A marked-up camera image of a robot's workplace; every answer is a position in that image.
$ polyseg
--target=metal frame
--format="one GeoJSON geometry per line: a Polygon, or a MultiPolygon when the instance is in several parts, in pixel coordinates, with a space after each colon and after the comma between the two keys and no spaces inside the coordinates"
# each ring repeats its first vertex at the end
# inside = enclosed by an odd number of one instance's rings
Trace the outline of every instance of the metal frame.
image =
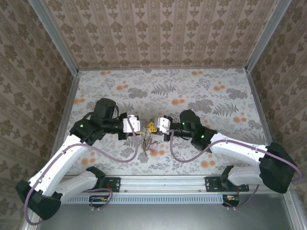
{"type": "MultiPolygon", "coordinates": [[[[255,100],[256,108],[257,108],[257,111],[260,117],[264,136],[268,144],[270,144],[273,141],[273,139],[272,139],[272,136],[269,130],[267,120],[265,119],[265,115],[264,115],[264,112],[261,106],[259,96],[257,94],[257,90],[255,87],[251,72],[247,70],[246,74],[247,74],[248,82],[251,88],[251,92],[255,100]]],[[[289,188],[288,192],[284,194],[284,199],[285,199],[294,229],[295,230],[307,230],[307,220],[306,220],[301,203],[298,199],[298,196],[295,192],[293,185],[292,185],[292,188],[289,188]]]]}
{"type": "Polygon", "coordinates": [[[162,67],[125,67],[125,68],[97,68],[79,69],[79,71],[100,71],[100,70],[143,70],[143,69],[242,69],[244,66],[162,66],[162,67]]]}
{"type": "Polygon", "coordinates": [[[78,65],[72,57],[68,47],[66,46],[64,40],[60,36],[60,32],[57,30],[56,26],[52,22],[51,16],[48,10],[45,8],[42,0],[29,0],[34,11],[38,15],[38,18],[42,22],[44,28],[48,32],[51,40],[56,46],[57,50],[61,54],[63,60],[65,61],[67,67],[71,71],[72,75],[75,76],[78,73],[78,65]]]}
{"type": "Polygon", "coordinates": [[[266,23],[262,34],[260,35],[253,51],[251,52],[248,61],[246,63],[246,67],[248,71],[252,71],[255,67],[258,59],[260,58],[264,48],[268,44],[271,36],[273,35],[277,25],[282,19],[285,11],[290,5],[291,0],[280,0],[277,2],[268,22],[266,23]]]}
{"type": "MultiPolygon", "coordinates": [[[[29,215],[29,219],[33,222],[33,223],[37,223],[40,220],[40,217],[34,213],[32,210],[28,210],[28,215],[29,215]]],[[[29,225],[27,223],[27,221],[24,220],[24,222],[21,224],[20,226],[20,230],[36,230],[38,228],[38,226],[32,226],[29,225]]]]}
{"type": "Polygon", "coordinates": [[[268,144],[270,144],[273,141],[273,139],[272,139],[272,136],[271,136],[271,133],[270,133],[270,129],[269,129],[267,120],[265,119],[265,115],[264,115],[264,112],[263,112],[263,109],[262,109],[262,106],[261,106],[260,98],[258,96],[256,86],[255,86],[255,83],[253,81],[253,78],[252,78],[250,71],[246,72],[246,77],[247,77],[248,82],[249,82],[251,93],[253,94],[253,97],[254,97],[256,109],[257,109],[257,112],[258,112],[258,115],[259,115],[259,118],[260,118],[260,121],[261,121],[261,124],[262,124],[264,136],[265,136],[268,144]]]}
{"type": "MultiPolygon", "coordinates": [[[[66,205],[88,205],[93,195],[77,195],[64,202],[66,205]]],[[[174,205],[174,204],[222,204],[223,195],[131,195],[113,194],[110,204],[116,205],[174,205]]],[[[93,201],[92,204],[103,204],[93,201]]]]}
{"type": "Polygon", "coordinates": [[[72,79],[71,88],[69,90],[69,94],[68,94],[68,97],[65,103],[64,111],[63,111],[62,118],[59,124],[59,129],[58,129],[56,138],[54,140],[54,144],[53,144],[53,148],[52,148],[50,157],[52,157],[58,151],[58,149],[62,146],[64,142],[65,134],[66,134],[66,130],[67,130],[68,122],[69,122],[69,117],[71,116],[73,101],[75,100],[75,97],[76,97],[79,82],[80,82],[80,76],[79,75],[74,76],[74,78],[72,79]]]}
{"type": "MultiPolygon", "coordinates": [[[[123,204],[132,203],[132,201],[127,201],[127,197],[154,197],[154,198],[163,198],[163,197],[173,197],[174,199],[170,201],[172,204],[178,203],[176,197],[184,197],[189,200],[195,200],[197,198],[210,199],[213,197],[217,199],[212,203],[220,204],[218,201],[219,196],[222,194],[236,194],[236,192],[216,192],[216,193],[207,193],[205,189],[205,180],[206,176],[211,175],[196,175],[196,176],[120,176],[116,177],[121,178],[121,185],[119,193],[116,193],[117,198],[126,198],[126,202],[123,204]]],[[[74,177],[73,175],[65,176],[61,182],[65,182],[74,177]]],[[[255,190],[255,185],[250,185],[249,192],[242,192],[242,194],[251,194],[255,190]]],[[[300,208],[298,198],[296,194],[293,193],[294,188],[288,190],[284,195],[287,208],[291,217],[295,230],[306,229],[306,219],[304,218],[303,210],[300,208]]],[[[95,193],[95,195],[105,195],[106,193],[95,193]]],[[[257,191],[257,194],[275,194],[274,191],[270,190],[264,185],[261,185],[257,191]]],[[[93,195],[93,193],[81,193],[80,198],[84,196],[93,195]]],[[[29,211],[29,218],[32,222],[38,222],[39,217],[29,211]]],[[[23,224],[23,230],[36,230],[37,226],[29,226],[26,222],[23,224]]]]}

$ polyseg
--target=table surface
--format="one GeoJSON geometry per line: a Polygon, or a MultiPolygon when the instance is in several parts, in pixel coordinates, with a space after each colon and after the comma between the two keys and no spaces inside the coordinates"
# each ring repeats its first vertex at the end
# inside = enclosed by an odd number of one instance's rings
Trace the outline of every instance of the table surface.
{"type": "Polygon", "coordinates": [[[241,209],[222,205],[63,205],[39,230],[294,230],[282,194],[255,195],[241,209]]]}
{"type": "MultiPolygon", "coordinates": [[[[154,117],[168,115],[175,122],[179,114],[192,109],[204,126],[216,129],[232,138],[255,144],[265,144],[260,118],[244,69],[153,69],[81,71],[79,88],[72,108],[67,135],[73,124],[93,111],[100,98],[117,102],[120,113],[138,115],[146,124],[154,117]]],[[[134,153],[132,138],[117,140],[106,135],[94,146],[110,155],[126,160],[134,153]]],[[[94,151],[86,151],[70,168],[76,175],[96,166],[108,175],[200,175],[221,174],[227,165],[246,166],[235,158],[204,153],[190,163],[175,161],[169,152],[169,142],[162,136],[156,149],[142,151],[130,163],[112,161],[94,151]]],[[[199,153],[190,141],[174,139],[174,152],[181,159],[199,153]]]]}

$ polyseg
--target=floral wallpaper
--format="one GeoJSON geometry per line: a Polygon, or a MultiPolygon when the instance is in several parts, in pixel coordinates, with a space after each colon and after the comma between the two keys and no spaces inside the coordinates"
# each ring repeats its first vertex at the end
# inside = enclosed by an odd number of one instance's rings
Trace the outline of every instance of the floral wallpaper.
{"type": "Polygon", "coordinates": [[[277,0],[43,0],[79,69],[244,66],[277,0]]]}
{"type": "Polygon", "coordinates": [[[47,162],[72,76],[28,1],[0,1],[0,229],[18,229],[15,185],[47,162]]]}
{"type": "MultiPolygon", "coordinates": [[[[120,113],[138,115],[146,126],[154,117],[168,115],[179,122],[179,114],[192,109],[203,125],[239,140],[264,144],[260,118],[244,69],[168,69],[81,71],[79,89],[72,108],[69,130],[74,123],[93,111],[100,98],[117,102],[120,113]]],[[[138,136],[141,143],[144,136],[138,136]]],[[[86,151],[71,167],[69,174],[80,174],[96,166],[109,175],[196,175],[221,174],[227,165],[246,165],[220,154],[205,153],[190,163],[175,161],[169,142],[163,136],[153,150],[138,147],[138,156],[130,163],[118,163],[94,151],[86,151]]],[[[134,153],[132,138],[118,140],[106,135],[94,146],[126,160],[134,153]]],[[[199,153],[190,141],[174,139],[174,152],[181,159],[199,153]]]]}
{"type": "MultiPolygon", "coordinates": [[[[273,140],[307,177],[307,1],[292,0],[252,76],[273,140]]],[[[306,179],[296,190],[307,213],[306,179]]]]}

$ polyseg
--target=yellow object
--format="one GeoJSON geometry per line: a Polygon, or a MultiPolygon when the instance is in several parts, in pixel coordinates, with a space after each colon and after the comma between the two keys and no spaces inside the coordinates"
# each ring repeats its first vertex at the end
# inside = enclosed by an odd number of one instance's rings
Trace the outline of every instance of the yellow object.
{"type": "Polygon", "coordinates": [[[147,129],[151,133],[155,133],[155,132],[158,131],[158,129],[154,127],[154,122],[153,121],[151,123],[149,123],[149,125],[147,126],[147,129]]]}

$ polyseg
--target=metal sheet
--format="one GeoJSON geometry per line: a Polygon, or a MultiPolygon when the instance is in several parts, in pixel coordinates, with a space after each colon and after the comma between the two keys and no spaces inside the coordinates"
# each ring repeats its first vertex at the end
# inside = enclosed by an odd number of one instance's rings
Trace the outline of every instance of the metal sheet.
{"type": "Polygon", "coordinates": [[[297,193],[294,189],[284,194],[284,199],[290,213],[290,218],[295,230],[306,230],[307,222],[306,216],[298,199],[297,193]]]}
{"type": "MultiPolygon", "coordinates": [[[[76,195],[64,204],[90,204],[90,197],[94,195],[76,195]]],[[[110,204],[222,204],[223,195],[130,195],[114,194],[110,204]]]]}
{"type": "Polygon", "coordinates": [[[40,230],[293,230],[283,195],[256,195],[244,208],[222,205],[63,205],[40,230]]]}

